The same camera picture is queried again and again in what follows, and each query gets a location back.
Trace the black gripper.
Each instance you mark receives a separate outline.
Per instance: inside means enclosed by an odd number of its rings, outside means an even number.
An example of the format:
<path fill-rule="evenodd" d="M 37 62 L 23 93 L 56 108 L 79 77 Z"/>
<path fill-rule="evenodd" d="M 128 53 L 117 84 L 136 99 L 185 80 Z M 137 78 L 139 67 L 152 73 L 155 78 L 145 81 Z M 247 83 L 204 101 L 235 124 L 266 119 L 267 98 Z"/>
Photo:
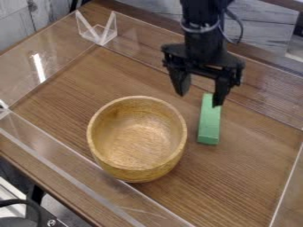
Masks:
<path fill-rule="evenodd" d="M 224 103 L 230 88 L 242 83 L 244 61 L 222 48 L 215 54 L 196 54 L 185 50 L 183 43 L 165 44 L 161 47 L 163 66 L 169 72 L 172 86 L 179 96 L 189 90 L 191 75 L 204 76 L 215 81 L 214 106 Z"/>

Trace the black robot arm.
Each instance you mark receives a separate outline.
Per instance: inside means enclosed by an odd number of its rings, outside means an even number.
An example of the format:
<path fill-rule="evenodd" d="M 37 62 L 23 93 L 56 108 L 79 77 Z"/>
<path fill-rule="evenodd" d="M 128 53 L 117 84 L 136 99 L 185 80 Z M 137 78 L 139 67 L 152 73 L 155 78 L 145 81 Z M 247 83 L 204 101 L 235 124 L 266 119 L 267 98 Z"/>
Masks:
<path fill-rule="evenodd" d="M 214 80 L 212 106 L 222 106 L 235 86 L 242 83 L 246 62 L 226 48 L 224 16 L 228 15 L 244 30 L 243 23 L 228 10 L 235 0 L 180 0 L 183 16 L 181 43 L 161 46 L 163 66 L 167 68 L 172 86 L 184 96 L 191 86 L 191 75 Z"/>

